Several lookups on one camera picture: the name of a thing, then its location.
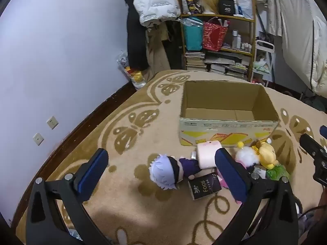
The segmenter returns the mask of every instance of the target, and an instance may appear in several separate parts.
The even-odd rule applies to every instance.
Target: blue gripper pad
[[[325,125],[320,127],[320,134],[327,139],[327,127]]]
[[[99,148],[91,159],[80,166],[75,173],[74,189],[77,192],[79,202],[89,200],[96,184],[108,166],[108,152]]]
[[[240,163],[235,162],[225,148],[216,151],[215,164],[234,199],[244,203],[251,187],[249,173]]]

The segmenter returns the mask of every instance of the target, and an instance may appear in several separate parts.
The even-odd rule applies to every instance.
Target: metal screw
[[[251,174],[251,178],[254,179],[254,180],[257,180],[257,179],[260,178],[260,176],[259,176],[258,173],[253,172],[253,173]]]
[[[68,173],[68,174],[65,175],[65,180],[66,180],[66,181],[69,181],[69,180],[71,180],[72,178],[73,178],[73,174],[72,174],[72,173]]]
[[[288,183],[288,178],[285,177],[285,176],[283,176],[283,177],[282,177],[282,182],[284,182],[284,183]]]
[[[42,181],[43,181],[42,178],[37,178],[37,179],[35,180],[35,183],[36,183],[36,184],[40,184]]]

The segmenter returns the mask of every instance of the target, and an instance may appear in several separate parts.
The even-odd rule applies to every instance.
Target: teal bag
[[[183,19],[185,45],[187,50],[201,50],[203,22],[198,18]]]

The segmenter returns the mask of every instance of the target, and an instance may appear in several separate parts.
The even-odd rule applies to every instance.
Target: white puffer jacket
[[[145,27],[180,16],[177,0],[134,0],[134,6],[139,13],[141,25]]]

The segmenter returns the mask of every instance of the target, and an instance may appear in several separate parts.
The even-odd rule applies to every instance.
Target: red bag
[[[225,35],[228,28],[223,27],[218,24],[204,22],[204,31],[203,31],[203,48],[207,50],[219,51],[223,45]]]

